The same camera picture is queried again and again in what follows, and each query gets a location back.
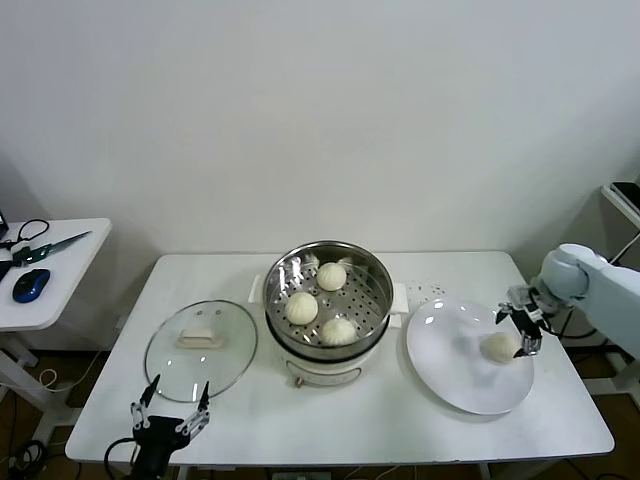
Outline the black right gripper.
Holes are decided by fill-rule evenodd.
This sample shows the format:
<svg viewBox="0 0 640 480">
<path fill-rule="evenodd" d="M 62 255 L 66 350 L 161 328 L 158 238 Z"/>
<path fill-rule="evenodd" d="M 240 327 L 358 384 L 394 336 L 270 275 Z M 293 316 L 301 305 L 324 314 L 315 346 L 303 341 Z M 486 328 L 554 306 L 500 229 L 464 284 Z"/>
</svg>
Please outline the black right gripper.
<svg viewBox="0 0 640 480">
<path fill-rule="evenodd" d="M 520 348 L 513 358 L 531 357 L 538 354 L 542 344 L 539 325 L 531 318 L 526 309 L 514 308 L 512 304 L 500 304 L 495 316 L 495 323 L 500 324 L 505 319 L 512 319 L 521 334 Z"/>
</svg>

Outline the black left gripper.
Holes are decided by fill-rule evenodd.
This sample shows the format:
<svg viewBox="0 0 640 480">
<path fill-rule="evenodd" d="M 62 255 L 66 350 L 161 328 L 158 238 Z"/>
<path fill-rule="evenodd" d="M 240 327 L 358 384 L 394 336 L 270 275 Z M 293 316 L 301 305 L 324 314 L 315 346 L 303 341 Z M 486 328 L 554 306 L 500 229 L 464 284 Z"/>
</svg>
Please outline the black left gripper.
<svg viewBox="0 0 640 480">
<path fill-rule="evenodd" d="M 160 479 L 174 452 L 188 446 L 188 436 L 199 434 L 209 423 L 209 382 L 206 382 L 196 411 L 184 421 L 179 418 L 147 416 L 161 375 L 157 374 L 137 402 L 130 404 L 133 438 L 139 447 L 131 472 L 132 479 Z"/>
</svg>

